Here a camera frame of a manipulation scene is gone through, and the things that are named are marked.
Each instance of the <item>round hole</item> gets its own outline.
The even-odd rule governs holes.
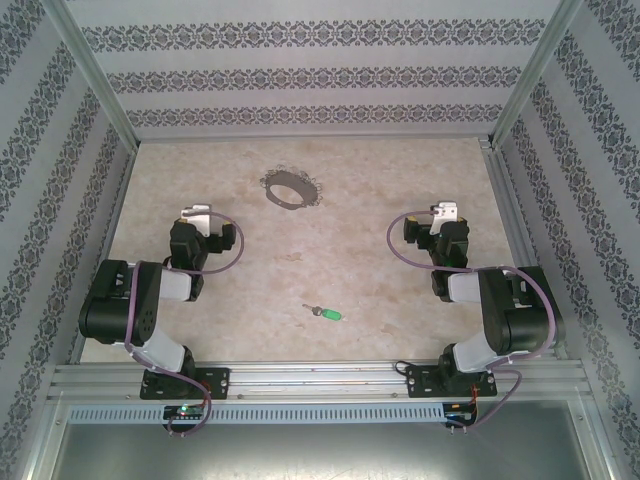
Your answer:
[[[285,203],[300,204],[304,199],[293,188],[285,187],[284,185],[273,185],[271,187],[273,194]]]

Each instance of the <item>damask pattern stripe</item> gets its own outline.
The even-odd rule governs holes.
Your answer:
[[[4,350],[11,341],[11,331],[22,313],[26,295],[31,289],[45,246],[99,110],[98,99],[89,89],[47,180],[33,220],[24,236],[24,243],[18,250],[18,258],[13,262],[14,268],[7,275],[7,286],[3,288],[0,300],[0,360],[4,359]]]
[[[638,147],[627,133],[627,127],[616,114],[613,103],[598,82],[593,68],[580,50],[572,34],[568,33],[558,45],[555,53],[560,68],[569,80],[582,111],[591,123],[602,151],[607,155],[625,196],[636,211],[640,222],[640,164]]]
[[[11,206],[11,199],[22,183],[26,167],[42,140],[60,97],[67,88],[76,64],[64,43],[56,49],[44,76],[29,99],[24,115],[18,120],[13,136],[2,151],[0,160],[0,222]]]
[[[640,449],[638,448],[640,426],[636,422],[635,414],[632,412],[633,403],[631,397],[624,391],[625,384],[620,379],[620,368],[614,361],[614,352],[611,350],[611,345],[603,333],[598,312],[593,306],[591,293],[580,271],[580,265],[575,258],[573,246],[567,237],[564,223],[560,218],[558,206],[553,199],[550,187],[546,182],[539,181],[540,178],[544,177],[544,172],[540,167],[538,153],[522,118],[515,123],[511,134],[520,158],[524,162],[536,203],[540,209],[542,220],[554,250],[557,265],[561,269],[569,299],[573,304],[574,313],[582,328],[585,344],[596,367],[598,379],[602,382],[603,389],[606,392],[607,405],[613,415],[613,421],[617,425],[618,435],[631,458],[631,469],[636,476],[640,477]],[[520,210],[525,216],[523,202],[514,182],[509,162],[507,161],[506,164],[511,183],[516,191]],[[533,240],[526,217],[525,224],[529,231],[529,236]],[[535,248],[535,244],[534,250],[538,263],[541,264],[540,255]]]
[[[640,82],[640,15],[629,0],[589,0],[589,8]]]
[[[58,327],[65,314],[69,292],[71,292],[73,281],[84,253],[91,225],[98,209],[100,197],[109,174],[109,169],[113,164],[113,158],[118,144],[118,135],[113,127],[110,127],[100,149],[100,154],[96,160],[91,178],[89,179],[80,209],[76,215],[76,221],[69,235],[67,248],[62,255],[59,270],[56,273],[55,283],[51,287],[51,294],[47,299],[47,306],[42,312],[43,317],[38,323],[38,332],[29,349],[29,360],[25,363],[25,371],[20,376],[19,390],[15,392],[15,400],[9,408],[8,421],[3,425],[4,431],[2,439],[0,439],[0,444],[3,445],[3,448],[0,449],[0,465],[2,465],[2,467],[0,467],[0,478],[11,478],[12,470],[19,456],[24,434],[27,430],[28,420],[33,412],[33,403],[42,384],[45,365],[51,355],[51,349],[54,346]],[[109,223],[113,217],[117,198],[130,159],[131,156],[127,157],[120,175],[117,192],[109,213]],[[100,243],[100,253],[94,261],[91,278],[93,278],[98,268],[98,261],[108,230],[107,224]]]
[[[84,27],[95,52],[374,45],[533,45],[544,20],[343,20]]]
[[[531,101],[544,125],[560,169],[565,174],[589,239],[600,259],[600,266],[604,269],[604,276],[610,284],[611,292],[615,294],[616,304],[622,310],[627,332],[634,339],[635,348],[640,349],[640,289],[634,284],[635,278],[630,273],[629,263],[618,247],[618,240],[611,230],[607,214],[600,207],[587,170],[544,82],[541,81],[533,89]],[[537,181],[546,182],[546,178],[542,176]]]
[[[494,122],[502,105],[331,105],[128,110],[134,127]]]
[[[207,92],[305,88],[509,88],[520,67],[362,67],[192,70],[109,74],[114,91],[124,93]]]
[[[22,50],[44,17],[38,0],[16,0],[0,21],[0,85],[3,85]]]

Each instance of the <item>marble-patterned floor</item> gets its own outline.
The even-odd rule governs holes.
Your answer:
[[[278,165],[314,178],[319,205],[290,211],[267,200],[260,179]],[[513,264],[475,139],[143,144],[110,256],[162,261],[180,209],[211,203],[241,225],[245,254],[205,278],[197,302],[161,301],[158,312],[196,360],[436,358],[481,327],[479,306],[442,303],[429,273],[396,259],[385,233],[397,215],[438,200],[457,201],[468,220],[471,266]],[[401,230],[393,235],[399,250],[428,262]],[[234,254],[211,255],[207,267]],[[303,303],[345,319],[315,317]],[[82,360],[130,361],[93,340]]]

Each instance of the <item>vent grille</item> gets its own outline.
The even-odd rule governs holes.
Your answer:
[[[164,407],[87,405],[73,407],[71,424],[159,424]],[[441,403],[406,405],[214,405],[210,424],[314,424],[443,422]],[[176,420],[197,423],[197,420]]]

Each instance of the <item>wallpaper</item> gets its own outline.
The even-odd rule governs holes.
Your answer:
[[[36,1],[0,1],[0,479],[65,363],[134,152]]]
[[[520,208],[629,477],[640,478],[638,4],[587,1],[502,146]]]
[[[70,0],[143,139],[488,134],[558,0]]]

